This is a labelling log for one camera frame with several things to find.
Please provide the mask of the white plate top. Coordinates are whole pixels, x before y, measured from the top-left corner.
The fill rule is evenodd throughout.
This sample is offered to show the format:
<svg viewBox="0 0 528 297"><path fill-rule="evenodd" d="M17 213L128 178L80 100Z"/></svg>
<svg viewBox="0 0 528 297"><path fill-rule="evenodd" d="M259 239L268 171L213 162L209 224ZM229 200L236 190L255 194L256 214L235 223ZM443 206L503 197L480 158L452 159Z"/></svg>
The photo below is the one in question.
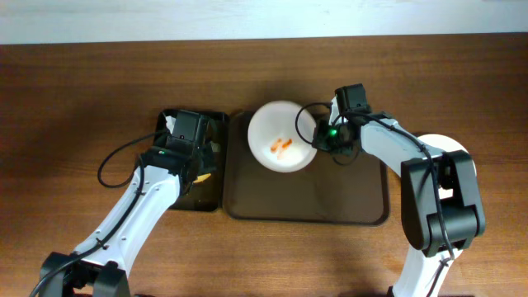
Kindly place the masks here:
<svg viewBox="0 0 528 297"><path fill-rule="evenodd" d="M275 172L296 172L308 166L317 153L311 141L315 119L291 101L272 101L252 116L247 141L252 155Z"/></svg>

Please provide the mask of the white plate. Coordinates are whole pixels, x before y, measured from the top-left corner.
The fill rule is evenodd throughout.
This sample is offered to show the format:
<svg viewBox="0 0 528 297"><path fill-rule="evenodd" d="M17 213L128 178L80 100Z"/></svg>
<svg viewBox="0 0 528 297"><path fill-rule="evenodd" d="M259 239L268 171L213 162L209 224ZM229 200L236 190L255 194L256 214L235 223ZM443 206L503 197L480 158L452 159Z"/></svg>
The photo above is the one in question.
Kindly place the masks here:
<svg viewBox="0 0 528 297"><path fill-rule="evenodd" d="M417 138L428 146L427 150L432 158L455 151L468 153L468 150L461 143L443 134L423 134Z"/></svg>
<svg viewBox="0 0 528 297"><path fill-rule="evenodd" d="M317 153L311 141L315 119L291 101L272 101L252 116L247 141L252 155L275 172L296 172L308 166Z"/></svg>

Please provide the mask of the orange green scrub sponge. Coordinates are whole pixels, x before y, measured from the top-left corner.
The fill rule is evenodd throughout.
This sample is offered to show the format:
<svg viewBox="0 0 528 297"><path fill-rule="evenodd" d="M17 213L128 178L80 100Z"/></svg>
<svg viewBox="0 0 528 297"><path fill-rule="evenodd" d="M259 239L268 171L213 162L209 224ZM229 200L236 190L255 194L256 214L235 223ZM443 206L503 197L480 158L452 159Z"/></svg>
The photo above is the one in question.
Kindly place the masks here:
<svg viewBox="0 0 528 297"><path fill-rule="evenodd" d="M201 183L201 182L207 180L209 177L211 177L210 173L206 173L206 174L200 175L193 181L193 183L194 184Z"/></svg>

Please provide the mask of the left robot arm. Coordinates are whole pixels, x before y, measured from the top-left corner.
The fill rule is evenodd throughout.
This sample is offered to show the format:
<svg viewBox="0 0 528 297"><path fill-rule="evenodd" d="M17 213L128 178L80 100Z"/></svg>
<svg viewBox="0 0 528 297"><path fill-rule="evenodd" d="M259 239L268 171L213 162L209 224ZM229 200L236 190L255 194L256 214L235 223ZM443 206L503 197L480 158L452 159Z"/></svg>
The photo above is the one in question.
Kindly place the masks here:
<svg viewBox="0 0 528 297"><path fill-rule="evenodd" d="M52 252L40 269L33 296L128 296L134 260L162 215L215 169L219 144L194 144L189 152L153 146L141 153L127 189L96 230L69 255Z"/></svg>

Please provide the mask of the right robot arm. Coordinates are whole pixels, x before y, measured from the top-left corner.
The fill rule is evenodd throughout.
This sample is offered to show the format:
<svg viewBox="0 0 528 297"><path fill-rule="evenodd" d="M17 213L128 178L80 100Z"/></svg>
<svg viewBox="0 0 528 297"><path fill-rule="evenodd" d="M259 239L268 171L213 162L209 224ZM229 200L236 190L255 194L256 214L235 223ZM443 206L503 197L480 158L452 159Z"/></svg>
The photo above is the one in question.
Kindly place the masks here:
<svg viewBox="0 0 528 297"><path fill-rule="evenodd" d="M460 146L435 147L382 114L345 111L316 125L314 148L358 148L401 181L402 226L409 243L389 296L436 296L454 261L481 236L486 222L476 167Z"/></svg>

